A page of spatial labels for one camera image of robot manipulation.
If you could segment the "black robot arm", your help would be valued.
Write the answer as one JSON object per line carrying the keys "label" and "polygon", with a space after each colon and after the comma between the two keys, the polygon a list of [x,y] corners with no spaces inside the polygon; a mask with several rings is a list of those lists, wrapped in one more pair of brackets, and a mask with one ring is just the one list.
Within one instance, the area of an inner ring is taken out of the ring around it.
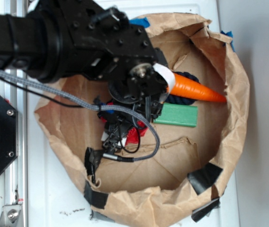
{"label": "black robot arm", "polygon": [[114,154],[138,115],[161,114],[175,78],[145,28],[116,7],[92,0],[41,0],[25,17],[0,15],[0,79],[18,82],[19,69],[41,83],[82,75],[106,81],[114,109],[90,108],[107,120],[104,150]]}

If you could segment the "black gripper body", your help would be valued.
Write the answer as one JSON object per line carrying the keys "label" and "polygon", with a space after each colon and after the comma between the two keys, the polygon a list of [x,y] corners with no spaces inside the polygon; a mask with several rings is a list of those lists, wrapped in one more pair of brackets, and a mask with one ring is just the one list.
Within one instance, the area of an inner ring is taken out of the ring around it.
{"label": "black gripper body", "polygon": [[[142,63],[129,72],[124,81],[111,81],[108,89],[113,97],[108,105],[120,105],[142,114],[148,122],[161,115],[163,103],[160,95],[167,88],[164,79],[153,69],[153,65]],[[121,150],[117,146],[104,146],[105,150]]]}

